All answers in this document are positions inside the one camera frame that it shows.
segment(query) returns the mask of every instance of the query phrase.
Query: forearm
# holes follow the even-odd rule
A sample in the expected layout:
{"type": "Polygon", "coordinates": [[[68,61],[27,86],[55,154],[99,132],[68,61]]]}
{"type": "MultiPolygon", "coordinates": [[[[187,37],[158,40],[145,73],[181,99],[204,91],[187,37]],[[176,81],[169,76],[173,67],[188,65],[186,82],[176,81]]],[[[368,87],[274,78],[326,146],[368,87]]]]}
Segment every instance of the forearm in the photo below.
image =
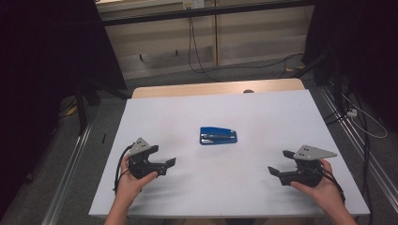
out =
{"type": "Polygon", "coordinates": [[[344,206],[324,210],[333,225],[357,225],[344,206]]]}
{"type": "Polygon", "coordinates": [[[105,225],[125,225],[128,211],[129,205],[121,201],[114,201],[105,225]]]}

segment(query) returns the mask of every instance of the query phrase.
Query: finger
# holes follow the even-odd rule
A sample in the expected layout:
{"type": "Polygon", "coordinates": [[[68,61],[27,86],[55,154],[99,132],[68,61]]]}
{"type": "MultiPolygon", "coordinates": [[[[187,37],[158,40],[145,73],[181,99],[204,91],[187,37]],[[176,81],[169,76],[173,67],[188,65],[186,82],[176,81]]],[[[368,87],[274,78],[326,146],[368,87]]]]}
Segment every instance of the finger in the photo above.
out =
{"type": "Polygon", "coordinates": [[[158,176],[157,172],[152,172],[139,180],[140,184],[143,186],[147,185],[149,182],[153,181],[158,176]]]}
{"type": "Polygon", "coordinates": [[[312,189],[306,185],[303,185],[296,181],[292,181],[290,182],[290,186],[297,189],[298,191],[303,192],[304,194],[311,195],[312,189]]]}
{"type": "Polygon", "coordinates": [[[124,172],[126,170],[128,170],[128,165],[127,162],[129,161],[129,156],[125,155],[122,159],[122,163],[120,165],[120,171],[124,172]]]}

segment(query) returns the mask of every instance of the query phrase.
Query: wrist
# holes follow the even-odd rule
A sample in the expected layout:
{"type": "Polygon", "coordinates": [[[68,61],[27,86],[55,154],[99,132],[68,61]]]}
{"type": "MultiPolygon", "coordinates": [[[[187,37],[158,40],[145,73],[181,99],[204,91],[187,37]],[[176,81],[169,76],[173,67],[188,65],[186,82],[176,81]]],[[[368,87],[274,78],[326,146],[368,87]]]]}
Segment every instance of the wrist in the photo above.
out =
{"type": "Polygon", "coordinates": [[[329,210],[324,210],[330,218],[333,225],[351,225],[357,224],[348,210],[343,205],[332,207],[329,210]]]}

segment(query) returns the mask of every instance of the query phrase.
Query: metal bracket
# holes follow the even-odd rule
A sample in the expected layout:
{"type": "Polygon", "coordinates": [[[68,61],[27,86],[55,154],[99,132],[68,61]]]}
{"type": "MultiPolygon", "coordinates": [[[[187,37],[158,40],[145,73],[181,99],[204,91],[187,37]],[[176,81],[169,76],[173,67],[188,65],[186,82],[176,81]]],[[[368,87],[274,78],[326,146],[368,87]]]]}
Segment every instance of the metal bracket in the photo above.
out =
{"type": "Polygon", "coordinates": [[[312,147],[310,145],[302,145],[297,153],[293,156],[294,159],[307,161],[333,157],[337,157],[337,154],[317,147],[312,147]]]}

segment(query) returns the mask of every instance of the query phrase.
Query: wall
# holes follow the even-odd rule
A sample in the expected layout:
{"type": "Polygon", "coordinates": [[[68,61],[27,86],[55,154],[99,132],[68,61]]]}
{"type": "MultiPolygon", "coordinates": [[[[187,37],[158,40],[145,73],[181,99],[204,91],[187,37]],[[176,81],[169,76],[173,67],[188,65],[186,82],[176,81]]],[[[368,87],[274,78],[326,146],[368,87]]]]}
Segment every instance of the wall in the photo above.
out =
{"type": "MultiPolygon", "coordinates": [[[[182,2],[102,0],[97,6],[100,16],[107,19],[182,10],[182,2]]],[[[264,1],[207,0],[205,5],[223,7],[260,2],[264,1]]],[[[288,54],[303,53],[312,12],[313,7],[294,7],[193,18],[196,45],[205,62],[204,67],[283,58],[288,54]]],[[[188,54],[190,46],[188,19],[109,26],[106,27],[106,31],[125,79],[146,76],[147,71],[152,68],[148,64],[142,65],[143,62],[140,64],[134,61],[134,65],[138,64],[134,67],[142,69],[141,72],[131,72],[133,68],[127,65],[131,65],[129,61],[137,60],[137,57],[133,56],[141,54],[144,59],[154,55],[158,56],[155,58],[163,58],[162,55],[173,57],[174,52],[179,51],[183,57],[184,53],[188,54]]],[[[166,71],[184,69],[189,68],[170,66],[166,71]]]]}

